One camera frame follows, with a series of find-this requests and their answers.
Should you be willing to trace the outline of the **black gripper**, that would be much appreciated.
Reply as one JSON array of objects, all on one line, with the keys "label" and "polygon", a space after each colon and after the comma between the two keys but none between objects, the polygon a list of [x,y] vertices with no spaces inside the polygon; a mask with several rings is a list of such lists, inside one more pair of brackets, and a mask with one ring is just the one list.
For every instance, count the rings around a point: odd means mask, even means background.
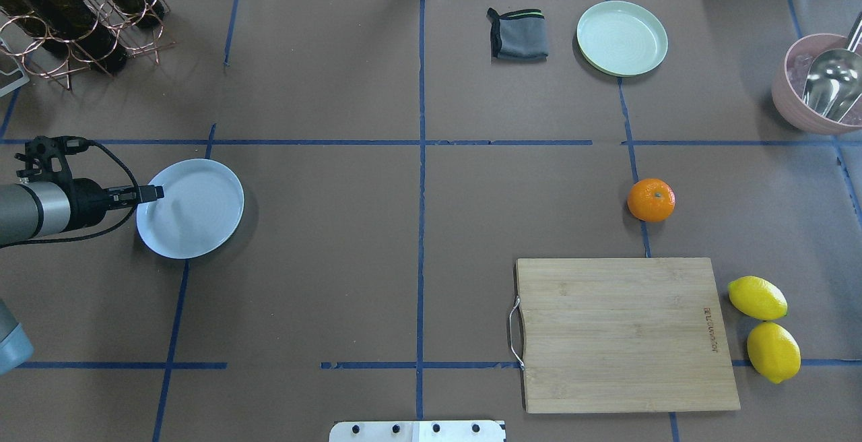
[{"label": "black gripper", "polygon": [[109,211],[132,208],[141,201],[163,199],[163,186],[125,186],[102,188],[95,181],[80,178],[71,182],[70,218],[67,230],[92,227],[104,220]]}]

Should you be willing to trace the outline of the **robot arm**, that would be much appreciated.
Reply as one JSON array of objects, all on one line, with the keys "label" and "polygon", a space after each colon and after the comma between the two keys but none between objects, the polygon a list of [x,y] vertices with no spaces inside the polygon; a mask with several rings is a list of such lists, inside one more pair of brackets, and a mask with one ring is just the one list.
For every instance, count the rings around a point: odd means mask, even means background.
[{"label": "robot arm", "polygon": [[39,237],[93,227],[110,211],[133,209],[163,197],[161,186],[104,189],[87,179],[73,180],[67,186],[51,181],[2,186],[2,246],[25,245]]}]

